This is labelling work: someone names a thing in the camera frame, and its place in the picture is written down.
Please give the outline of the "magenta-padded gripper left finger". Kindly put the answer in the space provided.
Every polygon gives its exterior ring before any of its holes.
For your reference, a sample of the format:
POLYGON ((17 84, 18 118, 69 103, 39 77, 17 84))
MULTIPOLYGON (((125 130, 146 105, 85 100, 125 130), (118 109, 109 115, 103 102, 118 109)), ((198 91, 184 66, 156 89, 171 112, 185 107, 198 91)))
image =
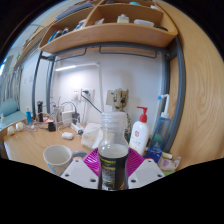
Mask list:
POLYGON ((99 177, 87 166, 83 158, 84 151, 73 153, 73 160, 61 177, 84 188, 97 189, 99 177))

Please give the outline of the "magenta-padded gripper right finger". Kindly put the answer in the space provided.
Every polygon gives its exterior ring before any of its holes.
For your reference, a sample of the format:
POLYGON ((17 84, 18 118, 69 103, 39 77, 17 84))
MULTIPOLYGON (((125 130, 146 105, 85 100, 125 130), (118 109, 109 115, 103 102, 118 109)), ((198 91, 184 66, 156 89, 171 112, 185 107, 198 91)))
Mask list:
POLYGON ((164 177, 153 159, 144 159, 138 152, 129 149, 128 188, 141 188, 164 177))

